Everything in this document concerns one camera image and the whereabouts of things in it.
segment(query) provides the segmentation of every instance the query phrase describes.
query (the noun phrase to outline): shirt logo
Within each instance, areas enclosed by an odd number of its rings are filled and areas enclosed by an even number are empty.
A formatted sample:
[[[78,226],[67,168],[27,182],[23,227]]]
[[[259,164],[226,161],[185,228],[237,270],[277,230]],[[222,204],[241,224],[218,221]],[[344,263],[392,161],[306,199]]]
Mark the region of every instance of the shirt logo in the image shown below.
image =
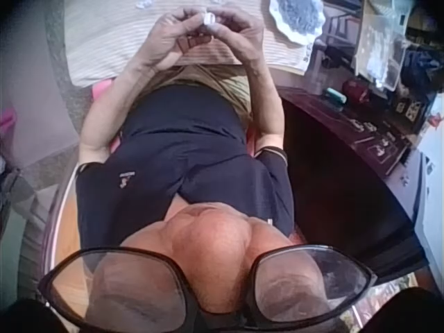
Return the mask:
[[[121,173],[119,175],[120,177],[120,188],[124,189],[128,182],[130,181],[131,177],[133,177],[136,173],[134,171]]]

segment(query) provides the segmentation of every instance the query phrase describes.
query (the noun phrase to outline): finger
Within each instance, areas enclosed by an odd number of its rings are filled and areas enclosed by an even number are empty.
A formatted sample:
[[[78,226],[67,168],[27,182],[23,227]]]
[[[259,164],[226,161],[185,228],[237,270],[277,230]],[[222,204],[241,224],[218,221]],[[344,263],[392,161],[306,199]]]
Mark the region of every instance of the finger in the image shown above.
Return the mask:
[[[208,44],[212,41],[212,36],[199,36],[188,38],[188,46],[190,49],[198,45]]]
[[[255,23],[255,17],[237,7],[212,6],[208,7],[207,11],[212,12],[216,16],[222,17],[225,20],[235,22],[242,29],[250,28]]]
[[[186,52],[189,50],[188,40],[186,37],[178,38],[176,46],[178,46],[182,54],[186,54]]]
[[[189,19],[184,20],[183,22],[176,23],[174,25],[174,35],[175,36],[181,36],[181,35],[187,35],[194,31],[196,31],[200,26],[203,25],[203,19],[205,14],[204,13],[198,13],[194,16],[190,17]]]
[[[173,17],[175,19],[177,19],[178,21],[184,21],[186,20],[188,17],[194,16],[196,14],[199,13],[205,13],[207,10],[205,9],[205,7],[200,7],[200,6],[186,6],[186,7],[181,7],[178,8],[176,10],[174,10],[171,15],[173,15]]]
[[[207,30],[215,38],[221,40],[228,46],[232,46],[235,43],[238,36],[237,33],[234,33],[227,26],[224,26],[223,24],[220,23],[214,23],[207,26]]]
[[[207,29],[205,26],[200,26],[195,31],[188,33],[187,35],[191,36],[191,37],[198,37],[201,35],[207,35]]]

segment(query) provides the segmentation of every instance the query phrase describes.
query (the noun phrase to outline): gray food on plate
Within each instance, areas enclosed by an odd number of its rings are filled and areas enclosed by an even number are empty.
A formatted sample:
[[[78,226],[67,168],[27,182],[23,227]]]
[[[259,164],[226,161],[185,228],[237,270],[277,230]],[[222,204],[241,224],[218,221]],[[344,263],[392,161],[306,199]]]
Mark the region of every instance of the gray food on plate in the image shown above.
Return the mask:
[[[277,0],[279,11],[291,30],[301,35],[314,33],[321,25],[319,12],[322,3],[319,0]]]

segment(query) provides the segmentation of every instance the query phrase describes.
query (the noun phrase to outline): pink object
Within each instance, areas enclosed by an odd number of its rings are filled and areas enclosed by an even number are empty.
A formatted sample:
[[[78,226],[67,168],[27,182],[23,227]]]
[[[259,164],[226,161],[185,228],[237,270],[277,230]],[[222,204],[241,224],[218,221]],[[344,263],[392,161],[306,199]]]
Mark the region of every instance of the pink object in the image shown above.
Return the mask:
[[[112,79],[109,78],[107,80],[100,81],[92,86],[92,99],[93,101],[97,100],[97,98],[104,93],[106,89],[109,88],[112,84]]]
[[[0,112],[0,136],[3,137],[6,132],[15,124],[17,114],[14,108],[6,108]]]
[[[444,120],[444,118],[442,118],[441,114],[438,113],[434,114],[433,116],[430,116],[427,121],[429,122],[430,125],[435,127],[435,130],[437,130],[442,120]]]

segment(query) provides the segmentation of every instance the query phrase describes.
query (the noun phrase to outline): black eyeglass frame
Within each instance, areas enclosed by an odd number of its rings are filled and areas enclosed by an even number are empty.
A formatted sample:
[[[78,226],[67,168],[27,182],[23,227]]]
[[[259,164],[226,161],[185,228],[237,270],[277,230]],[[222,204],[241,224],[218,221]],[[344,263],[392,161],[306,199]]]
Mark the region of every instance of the black eyeglass frame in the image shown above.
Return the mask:
[[[276,322],[271,321],[265,317],[256,302],[255,298],[255,280],[257,269],[259,268],[259,264],[265,258],[275,255],[276,253],[287,253],[293,250],[332,250],[351,262],[353,262],[356,267],[366,276],[366,285],[363,287],[360,293],[350,296],[348,299],[345,299],[340,306],[332,311],[327,312],[326,314],[322,314],[320,316],[315,316],[312,318],[302,319],[299,321],[289,321],[289,322]],[[341,251],[331,247],[324,245],[294,245],[287,246],[283,248],[278,248],[275,250],[268,251],[266,253],[262,253],[258,256],[253,265],[251,266],[250,272],[248,274],[248,278],[246,280],[246,292],[244,294],[244,304],[241,306],[242,310],[237,311],[232,314],[211,314],[201,309],[196,296],[189,284],[188,280],[185,277],[185,274],[182,272],[182,269],[176,264],[174,260],[171,258],[161,255],[156,252],[152,252],[149,250],[142,250],[139,248],[129,248],[129,247],[100,247],[100,248],[88,248],[79,250],[63,261],[61,261],[55,268],[49,271],[39,282],[37,289],[42,294],[42,296],[46,299],[46,301],[54,308],[62,317],[68,320],[70,323],[73,323],[80,329],[88,330],[88,332],[113,332],[113,333],[129,333],[129,332],[118,332],[118,331],[110,331],[105,330],[103,328],[99,328],[89,323],[86,323],[80,316],[74,314],[73,311],[68,311],[61,307],[60,304],[66,302],[60,297],[55,296],[52,283],[55,278],[62,272],[68,265],[70,265],[74,260],[79,259],[90,253],[123,253],[123,254],[134,254],[141,256],[149,256],[154,257],[156,259],[160,259],[165,262],[169,268],[176,274],[176,281],[180,285],[181,292],[184,297],[185,302],[185,320],[184,323],[178,327],[174,331],[164,332],[164,333],[182,333],[182,332],[224,332],[224,331],[232,331],[232,330],[242,330],[245,332],[275,332],[275,331],[285,331],[285,330],[299,330],[305,327],[309,327],[312,325],[317,325],[323,322],[326,322],[330,319],[336,318],[341,315],[345,310],[347,310],[350,306],[355,304],[369,288],[371,288],[377,276],[366,266],[358,262],[357,260],[343,254]],[[242,313],[248,311],[249,319],[242,320]],[[228,321],[228,322],[236,322],[234,325],[223,326],[223,327],[214,327],[213,325],[209,325],[209,318],[216,319],[215,321],[220,322]],[[248,321],[252,321],[253,325],[247,324]]]

